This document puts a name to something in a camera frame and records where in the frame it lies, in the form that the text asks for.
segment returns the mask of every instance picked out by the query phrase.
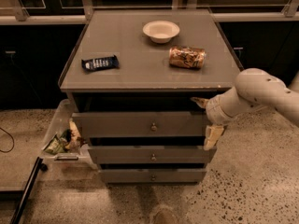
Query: gray cabinet top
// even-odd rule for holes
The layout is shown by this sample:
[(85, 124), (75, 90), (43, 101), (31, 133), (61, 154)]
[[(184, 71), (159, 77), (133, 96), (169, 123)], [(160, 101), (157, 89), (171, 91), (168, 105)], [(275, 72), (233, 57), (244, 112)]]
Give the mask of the gray cabinet top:
[[(172, 21), (180, 28), (169, 43), (155, 44), (143, 34), (150, 21)], [(206, 50), (200, 70), (169, 65), (172, 46)], [(81, 60), (116, 55), (119, 69), (87, 73)], [(95, 11), (61, 85), (62, 91), (201, 90), (233, 86), (239, 73), (206, 10)]]

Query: black cabinet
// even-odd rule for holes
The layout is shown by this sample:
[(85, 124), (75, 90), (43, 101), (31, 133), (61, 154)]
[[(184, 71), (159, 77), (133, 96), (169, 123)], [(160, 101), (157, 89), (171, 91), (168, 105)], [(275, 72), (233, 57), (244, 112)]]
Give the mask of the black cabinet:
[(83, 27), (0, 26), (0, 108), (56, 108), (65, 98), (58, 79)]
[(299, 68), (299, 22), (224, 22), (221, 28), (244, 68), (292, 82)]

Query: white bowl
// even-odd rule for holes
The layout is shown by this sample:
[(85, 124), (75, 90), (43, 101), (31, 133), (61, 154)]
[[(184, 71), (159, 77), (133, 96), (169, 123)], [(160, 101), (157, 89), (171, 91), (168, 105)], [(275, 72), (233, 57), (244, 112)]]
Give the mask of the white bowl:
[(143, 32), (155, 43), (166, 43), (179, 33), (179, 27), (171, 21), (152, 21), (143, 27)]

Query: drawer handle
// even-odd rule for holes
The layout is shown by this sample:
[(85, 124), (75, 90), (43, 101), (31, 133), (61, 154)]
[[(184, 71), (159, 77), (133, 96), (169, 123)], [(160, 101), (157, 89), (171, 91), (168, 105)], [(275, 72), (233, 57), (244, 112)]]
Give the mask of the drawer handle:
[(154, 153), (151, 154), (150, 159), (151, 159), (152, 161), (157, 161), (156, 155), (155, 155)]
[(152, 123), (150, 129), (151, 129), (153, 132), (156, 132), (156, 131), (158, 130), (158, 127), (157, 127), (156, 123)]

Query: drawer front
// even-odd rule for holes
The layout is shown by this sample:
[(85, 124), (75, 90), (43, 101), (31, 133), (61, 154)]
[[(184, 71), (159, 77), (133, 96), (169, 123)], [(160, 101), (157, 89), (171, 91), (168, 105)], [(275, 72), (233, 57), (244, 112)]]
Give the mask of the drawer front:
[(216, 148), (202, 146), (89, 147), (94, 163), (209, 163)]
[(202, 136), (209, 123), (200, 112), (75, 113), (73, 120), (85, 138)]
[(198, 183), (206, 169), (101, 170), (99, 174), (105, 183)]

